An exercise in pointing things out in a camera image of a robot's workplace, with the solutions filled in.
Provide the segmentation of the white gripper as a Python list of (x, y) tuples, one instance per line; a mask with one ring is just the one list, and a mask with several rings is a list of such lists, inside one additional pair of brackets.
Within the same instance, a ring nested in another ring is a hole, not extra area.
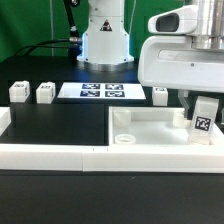
[(143, 86), (183, 89), (178, 99), (190, 118), (189, 91), (224, 93), (224, 52), (195, 50), (186, 36), (152, 36), (141, 49), (138, 80)]

